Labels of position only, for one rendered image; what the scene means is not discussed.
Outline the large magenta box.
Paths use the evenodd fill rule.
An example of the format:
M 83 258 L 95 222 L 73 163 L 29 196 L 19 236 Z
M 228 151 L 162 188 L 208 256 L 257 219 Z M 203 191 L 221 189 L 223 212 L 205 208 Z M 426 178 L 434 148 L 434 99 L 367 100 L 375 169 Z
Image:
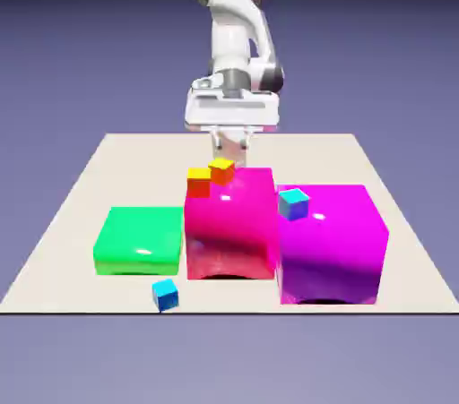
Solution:
M 372 305 L 389 230 L 364 185 L 277 185 L 309 197 L 305 218 L 278 218 L 283 304 Z

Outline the small yellow cube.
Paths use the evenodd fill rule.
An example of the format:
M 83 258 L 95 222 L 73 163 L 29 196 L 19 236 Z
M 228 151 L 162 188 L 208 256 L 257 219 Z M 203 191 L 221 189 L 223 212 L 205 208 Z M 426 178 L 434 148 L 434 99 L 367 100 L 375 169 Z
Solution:
M 187 171 L 186 196 L 206 198 L 210 196 L 212 175 L 209 168 L 190 168 Z
M 215 158 L 208 164 L 211 181 L 216 185 L 226 185 L 235 176 L 235 162 L 231 159 Z

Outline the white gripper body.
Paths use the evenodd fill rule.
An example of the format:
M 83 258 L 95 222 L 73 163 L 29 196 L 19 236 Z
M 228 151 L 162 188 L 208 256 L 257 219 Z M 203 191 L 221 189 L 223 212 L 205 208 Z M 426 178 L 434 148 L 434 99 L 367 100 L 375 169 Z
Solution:
M 242 90 L 241 98 L 224 98 L 221 89 L 193 89 L 186 97 L 185 124 L 194 131 L 214 128 L 276 127 L 280 121 L 279 96 Z

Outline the large green box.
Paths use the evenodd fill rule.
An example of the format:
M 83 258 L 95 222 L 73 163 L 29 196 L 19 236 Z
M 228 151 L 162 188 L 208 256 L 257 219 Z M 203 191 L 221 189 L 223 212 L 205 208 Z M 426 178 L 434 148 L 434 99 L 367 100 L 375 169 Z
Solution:
M 96 273 L 176 275 L 182 246 L 182 224 L 181 207 L 111 208 L 93 246 Z

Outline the small cyan cube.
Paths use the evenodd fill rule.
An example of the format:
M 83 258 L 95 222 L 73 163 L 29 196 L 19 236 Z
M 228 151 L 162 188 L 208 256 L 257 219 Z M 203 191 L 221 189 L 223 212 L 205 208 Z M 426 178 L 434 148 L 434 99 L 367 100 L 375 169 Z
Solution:
M 299 188 L 279 191 L 278 211 L 287 220 L 303 219 L 308 215 L 309 196 Z
M 172 279 L 163 279 L 152 284 L 152 297 L 160 312 L 178 306 L 178 288 Z

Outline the large pink box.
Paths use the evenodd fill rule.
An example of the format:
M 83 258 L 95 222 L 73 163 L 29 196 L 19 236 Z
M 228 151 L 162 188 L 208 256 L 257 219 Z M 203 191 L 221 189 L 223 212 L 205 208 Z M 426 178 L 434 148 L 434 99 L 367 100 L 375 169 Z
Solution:
M 280 245 L 270 168 L 237 168 L 228 184 L 211 184 L 208 197 L 188 195 L 184 221 L 190 280 L 274 278 Z

